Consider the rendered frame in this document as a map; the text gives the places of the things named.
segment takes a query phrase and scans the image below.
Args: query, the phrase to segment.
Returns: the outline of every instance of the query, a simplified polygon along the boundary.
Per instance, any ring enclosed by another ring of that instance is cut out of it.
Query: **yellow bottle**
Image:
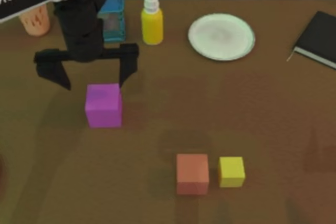
[[[142,39],[148,45],[160,44],[163,40],[163,14],[159,0],[144,0],[141,12]]]

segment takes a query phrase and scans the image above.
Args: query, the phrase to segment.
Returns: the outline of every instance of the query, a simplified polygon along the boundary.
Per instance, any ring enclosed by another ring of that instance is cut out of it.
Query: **blue container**
[[[125,41],[124,0],[106,0],[98,18],[104,22],[105,42]]]

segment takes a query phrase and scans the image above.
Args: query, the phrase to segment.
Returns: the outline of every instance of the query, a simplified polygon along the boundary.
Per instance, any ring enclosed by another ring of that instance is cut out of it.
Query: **orange cube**
[[[209,187],[209,165],[206,154],[178,154],[178,195],[206,195]]]

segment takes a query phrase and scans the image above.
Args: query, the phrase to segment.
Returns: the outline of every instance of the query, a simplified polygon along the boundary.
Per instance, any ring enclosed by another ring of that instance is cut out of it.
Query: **white plate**
[[[254,47],[255,35],[242,19],[230,14],[210,14],[192,23],[188,32],[192,47],[212,60],[237,60]]]

